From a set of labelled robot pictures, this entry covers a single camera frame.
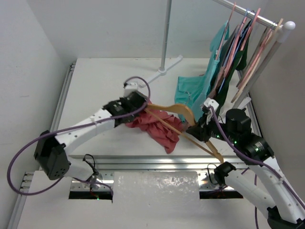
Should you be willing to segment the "salmon red t-shirt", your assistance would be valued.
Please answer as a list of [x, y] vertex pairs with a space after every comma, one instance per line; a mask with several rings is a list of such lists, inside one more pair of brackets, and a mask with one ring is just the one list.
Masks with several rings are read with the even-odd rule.
[[132, 122], [125, 125], [128, 128], [139, 128], [147, 132], [153, 140], [164, 147], [167, 154], [170, 154], [179, 141], [179, 134], [165, 126], [160, 119], [180, 132], [184, 129], [183, 123], [179, 118], [165, 111], [152, 110], [151, 113], [154, 115], [142, 111]]

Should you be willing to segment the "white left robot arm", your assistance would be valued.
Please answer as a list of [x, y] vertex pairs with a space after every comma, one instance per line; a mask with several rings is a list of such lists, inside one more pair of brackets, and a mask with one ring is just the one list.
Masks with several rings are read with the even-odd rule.
[[145, 95], [134, 91], [109, 102], [93, 115], [62, 132], [45, 131], [39, 137], [34, 158], [49, 180], [72, 177], [99, 186], [102, 177], [97, 169], [88, 162], [72, 158], [71, 153], [97, 135], [133, 121], [147, 103]]

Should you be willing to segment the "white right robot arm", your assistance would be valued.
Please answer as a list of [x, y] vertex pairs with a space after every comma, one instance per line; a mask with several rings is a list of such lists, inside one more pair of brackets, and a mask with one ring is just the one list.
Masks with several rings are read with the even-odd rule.
[[251, 119], [244, 110], [228, 110], [225, 123], [220, 123], [216, 115], [217, 107], [204, 105], [198, 124], [188, 128], [187, 133], [203, 142], [210, 138], [226, 141], [267, 191], [248, 181], [230, 162], [223, 162], [213, 170], [212, 181], [240, 193], [263, 214], [270, 228], [303, 229], [305, 203], [286, 180], [269, 144], [252, 132]]

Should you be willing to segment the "wooden clothes hanger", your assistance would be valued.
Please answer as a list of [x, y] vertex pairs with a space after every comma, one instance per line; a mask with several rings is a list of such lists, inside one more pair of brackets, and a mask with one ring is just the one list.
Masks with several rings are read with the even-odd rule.
[[145, 112], [152, 115], [154, 118], [156, 118], [162, 124], [164, 124], [166, 127], [170, 128], [175, 133], [181, 135], [182, 137], [184, 137], [185, 139], [187, 139], [188, 141], [190, 141], [191, 143], [193, 143], [194, 145], [196, 145], [197, 147], [199, 147], [203, 151], [207, 152], [209, 155], [215, 157], [217, 160], [219, 160], [219, 162], [221, 164], [224, 163], [223, 156], [218, 152], [216, 147], [210, 141], [207, 141], [205, 143], [209, 148], [209, 149], [206, 149], [205, 147], [203, 147], [199, 143], [197, 143], [194, 140], [192, 140], [191, 138], [189, 138], [186, 134], [182, 133], [181, 131], [178, 131], [176, 128], [171, 126], [169, 123], [162, 120], [160, 117], [158, 117], [151, 110], [165, 111], [165, 112], [175, 113], [175, 114], [178, 114], [178, 115], [183, 115], [190, 126], [195, 126], [195, 124], [196, 124], [195, 117], [194, 117], [193, 112], [191, 111], [191, 109], [189, 107], [187, 107], [186, 105], [183, 105], [183, 104], [173, 104], [173, 105], [170, 105], [170, 106], [160, 106], [160, 105], [156, 105], [156, 104], [148, 104], [147, 107], [145, 108]]

